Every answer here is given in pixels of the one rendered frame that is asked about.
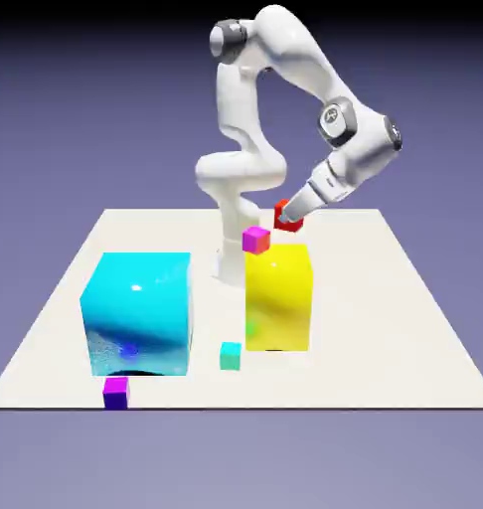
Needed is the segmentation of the small red cube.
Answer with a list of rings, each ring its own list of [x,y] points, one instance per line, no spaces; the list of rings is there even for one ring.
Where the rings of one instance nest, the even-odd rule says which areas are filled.
[[[302,227],[304,220],[301,219],[297,222],[284,222],[281,219],[282,209],[288,203],[288,199],[281,199],[274,205],[274,220],[273,227],[277,230],[282,230],[286,232],[298,232]]]

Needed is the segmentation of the large cyan box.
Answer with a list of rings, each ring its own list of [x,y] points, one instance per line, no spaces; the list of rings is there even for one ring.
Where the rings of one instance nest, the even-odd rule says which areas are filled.
[[[103,253],[80,296],[80,311],[95,376],[186,375],[191,255]]]

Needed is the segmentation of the small pink cube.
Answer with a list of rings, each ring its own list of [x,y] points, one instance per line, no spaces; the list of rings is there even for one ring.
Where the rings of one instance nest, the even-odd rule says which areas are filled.
[[[260,255],[270,248],[270,231],[259,226],[251,226],[242,233],[242,250]]]

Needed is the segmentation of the small purple cube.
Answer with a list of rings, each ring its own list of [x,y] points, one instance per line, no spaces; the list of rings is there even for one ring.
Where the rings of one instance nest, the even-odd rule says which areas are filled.
[[[104,408],[121,411],[128,409],[129,379],[127,377],[108,377],[102,390]]]

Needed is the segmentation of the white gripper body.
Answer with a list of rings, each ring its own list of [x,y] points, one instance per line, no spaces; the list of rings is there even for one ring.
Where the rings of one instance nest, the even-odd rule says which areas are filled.
[[[283,224],[298,223],[308,214],[325,205],[322,197],[310,183],[304,186],[282,208],[278,217]]]

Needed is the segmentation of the small teal cube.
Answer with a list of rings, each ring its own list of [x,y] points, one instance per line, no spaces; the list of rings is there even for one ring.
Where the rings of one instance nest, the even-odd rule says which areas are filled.
[[[240,342],[223,342],[220,350],[220,369],[238,371],[241,368],[242,344]]]

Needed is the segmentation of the large yellow box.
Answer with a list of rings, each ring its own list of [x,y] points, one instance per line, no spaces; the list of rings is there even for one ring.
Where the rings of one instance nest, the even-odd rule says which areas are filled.
[[[305,244],[274,244],[245,256],[245,347],[309,349],[313,269]]]

